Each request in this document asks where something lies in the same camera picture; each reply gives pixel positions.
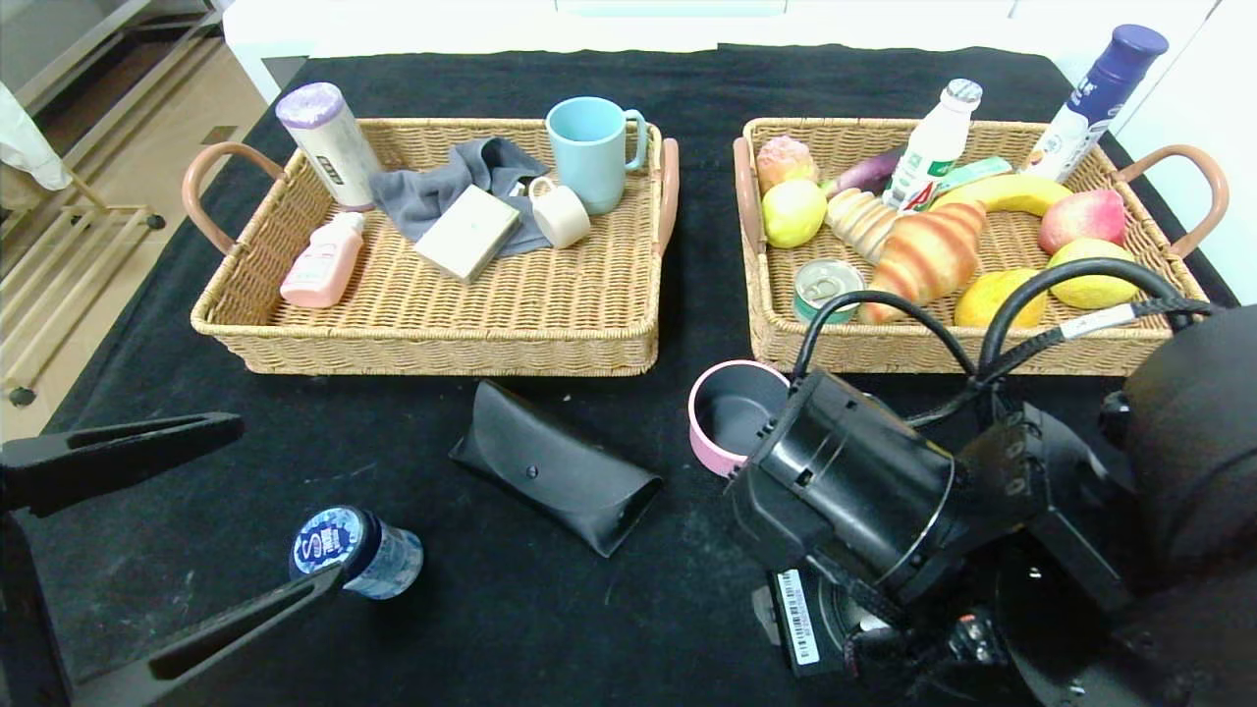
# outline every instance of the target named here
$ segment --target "pink lotion bottle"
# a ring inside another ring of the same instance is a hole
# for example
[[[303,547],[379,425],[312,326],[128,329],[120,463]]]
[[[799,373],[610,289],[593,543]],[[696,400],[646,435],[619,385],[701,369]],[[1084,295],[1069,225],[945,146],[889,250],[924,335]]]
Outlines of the pink lotion bottle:
[[[279,293],[298,307],[331,307],[341,301],[362,248],[362,214],[337,214],[314,229],[310,244],[293,263]]]

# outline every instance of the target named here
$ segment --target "black tablecloth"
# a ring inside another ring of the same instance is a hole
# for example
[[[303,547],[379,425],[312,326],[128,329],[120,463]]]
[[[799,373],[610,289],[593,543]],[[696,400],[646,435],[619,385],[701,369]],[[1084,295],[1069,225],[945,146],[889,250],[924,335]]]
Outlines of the black tablecloth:
[[[538,117],[562,98],[592,93],[641,109],[680,141],[681,206],[664,268],[659,364],[631,379],[503,381],[666,484],[623,547],[602,560],[446,459],[469,421],[475,381],[248,372],[189,326],[219,253],[185,223],[50,429],[228,410],[249,431],[136,488],[24,520],[72,673],[151,649],[278,586],[295,526],[328,504],[354,503],[424,540],[417,584],[387,603],[338,599],[289,650],[225,686],[212,703],[869,703],[833,678],[794,681],[764,639],[749,599],[764,574],[716,523],[723,483],[691,458],[684,404],[705,367],[750,355],[730,159],[743,123],[920,117],[958,75],[985,88],[978,118],[1046,121],[1068,92],[1048,60],[984,49],[723,47],[305,64],[297,82],[338,84],[360,117]],[[248,142],[279,161],[294,147],[270,113]],[[239,233],[266,186],[255,167],[235,161],[205,205]],[[1160,199],[1140,189],[1163,228],[1180,234]],[[1210,294],[1224,297],[1207,267],[1197,267]],[[960,384],[924,375],[851,380],[901,411],[939,403]],[[1119,384],[1038,379],[1017,387],[1100,444],[1095,409]],[[934,437],[957,448],[973,431],[972,420],[957,419]]]

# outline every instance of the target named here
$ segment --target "banana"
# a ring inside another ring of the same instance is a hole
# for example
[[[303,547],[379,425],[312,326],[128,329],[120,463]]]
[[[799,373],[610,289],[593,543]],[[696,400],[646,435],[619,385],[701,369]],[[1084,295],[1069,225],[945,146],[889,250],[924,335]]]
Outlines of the banana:
[[[982,201],[987,211],[1027,211],[1042,216],[1061,199],[1073,194],[1060,184],[1035,175],[999,175],[958,186],[934,200],[929,210],[957,201]]]

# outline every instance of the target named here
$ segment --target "small white cup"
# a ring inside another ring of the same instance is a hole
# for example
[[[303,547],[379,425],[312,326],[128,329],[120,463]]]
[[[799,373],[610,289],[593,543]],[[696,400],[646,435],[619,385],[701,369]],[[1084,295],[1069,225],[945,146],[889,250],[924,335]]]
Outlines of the small white cup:
[[[538,195],[537,185],[542,182],[549,185],[549,191]],[[537,228],[554,248],[567,248],[590,234],[590,215],[572,187],[537,177],[528,184],[528,200],[533,203]]]

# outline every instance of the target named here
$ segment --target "pink cup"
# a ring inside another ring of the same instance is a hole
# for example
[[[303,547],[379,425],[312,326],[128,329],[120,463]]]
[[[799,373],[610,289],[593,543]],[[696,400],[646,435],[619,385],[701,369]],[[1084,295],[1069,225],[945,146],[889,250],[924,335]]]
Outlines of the pink cup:
[[[758,433],[786,405],[789,382],[757,361],[725,361],[690,387],[690,448],[708,470],[730,477],[759,444]]]

